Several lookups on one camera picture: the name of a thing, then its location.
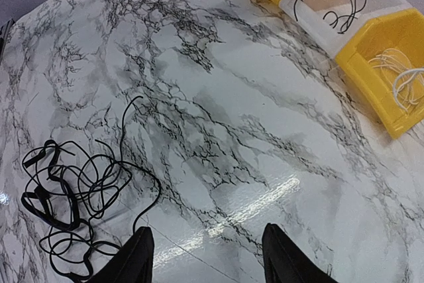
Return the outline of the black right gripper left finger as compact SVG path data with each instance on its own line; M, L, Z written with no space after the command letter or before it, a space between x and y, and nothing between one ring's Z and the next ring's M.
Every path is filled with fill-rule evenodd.
M151 282L153 257L154 239L151 228L140 227L118 253L88 282Z

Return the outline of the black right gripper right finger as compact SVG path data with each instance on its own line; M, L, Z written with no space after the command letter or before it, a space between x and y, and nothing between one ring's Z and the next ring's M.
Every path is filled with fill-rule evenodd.
M266 282L337 283L319 269L274 223L265 226L262 250Z

